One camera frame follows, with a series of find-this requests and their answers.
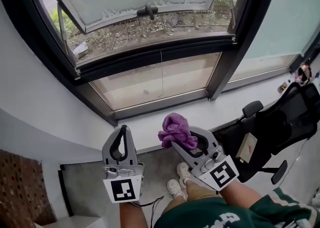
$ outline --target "person's arm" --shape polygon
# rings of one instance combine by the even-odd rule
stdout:
[[[121,228],[148,228],[142,208],[130,203],[120,203],[120,223]]]
[[[220,191],[220,194],[229,205],[244,208],[250,208],[262,198],[258,192],[237,181],[231,182],[227,187]]]

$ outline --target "purple cloth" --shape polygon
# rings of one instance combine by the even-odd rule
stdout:
[[[158,134],[163,148],[170,148],[171,141],[183,145],[187,149],[194,150],[198,145],[198,139],[191,136],[188,121],[177,113],[171,113],[165,117],[162,123],[163,131]]]

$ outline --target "white sneaker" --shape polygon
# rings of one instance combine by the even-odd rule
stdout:
[[[189,173],[189,166],[187,163],[182,162],[180,164],[178,164],[178,166],[176,166],[176,172],[178,173],[178,175],[180,176],[179,182],[180,185],[183,188],[186,188],[186,181],[191,180],[190,176],[191,174]]]
[[[174,198],[181,195],[184,199],[186,199],[185,194],[181,190],[180,184],[177,180],[171,179],[166,183],[166,187],[168,188],[168,191],[173,195]]]

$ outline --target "concrete floor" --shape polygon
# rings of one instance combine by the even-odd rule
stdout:
[[[272,185],[272,174],[259,172],[245,184],[262,195],[267,194],[279,185],[297,200],[308,203],[320,186],[320,133],[317,132],[309,141],[301,141],[273,156],[265,165],[277,167],[283,160],[288,161],[288,169],[276,185]],[[176,166],[181,161],[173,149],[161,149],[138,155],[139,162],[145,164],[144,183],[141,203],[149,203],[164,195],[158,204],[153,223],[160,217],[163,209],[172,197],[166,188],[166,182],[178,178]],[[119,206],[112,204],[102,180],[102,162],[65,165],[64,182],[74,214],[102,217],[106,227],[120,227]],[[150,226],[152,206],[143,208]]]

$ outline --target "black office chair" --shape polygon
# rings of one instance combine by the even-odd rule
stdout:
[[[262,109],[260,101],[249,103],[235,124],[213,134],[223,146],[225,154],[232,157],[241,182],[263,171],[274,173],[271,181],[276,184],[287,169],[287,161],[277,168],[263,166],[272,155],[316,133],[320,120],[320,95],[314,84],[301,87],[298,83],[292,83],[275,104],[266,110]],[[250,162],[241,163],[236,159],[236,154],[249,132],[257,138],[257,143]]]

